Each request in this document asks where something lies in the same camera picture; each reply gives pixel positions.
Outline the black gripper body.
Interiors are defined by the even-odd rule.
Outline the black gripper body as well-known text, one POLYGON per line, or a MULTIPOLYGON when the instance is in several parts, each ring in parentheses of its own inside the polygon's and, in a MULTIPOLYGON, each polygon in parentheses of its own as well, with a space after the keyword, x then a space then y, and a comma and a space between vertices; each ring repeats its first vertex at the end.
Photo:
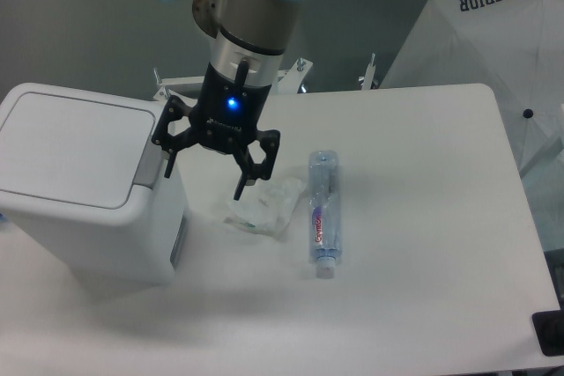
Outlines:
POLYGON ((209 66, 196 105, 189 112, 189 140, 231 154, 256 140, 256 125, 270 87, 247 85, 250 65, 238 63, 233 80, 209 66))

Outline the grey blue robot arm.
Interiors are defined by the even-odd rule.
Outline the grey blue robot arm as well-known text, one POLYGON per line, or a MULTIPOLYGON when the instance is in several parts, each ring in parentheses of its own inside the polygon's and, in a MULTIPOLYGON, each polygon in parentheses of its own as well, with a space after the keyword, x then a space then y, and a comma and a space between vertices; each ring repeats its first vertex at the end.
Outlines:
POLYGON ((194 106, 171 94, 152 142, 167 155, 171 175, 178 152, 195 144, 231 155, 241 169, 234 192, 267 181, 280 133, 257 128, 304 0, 219 0, 211 60, 194 106))

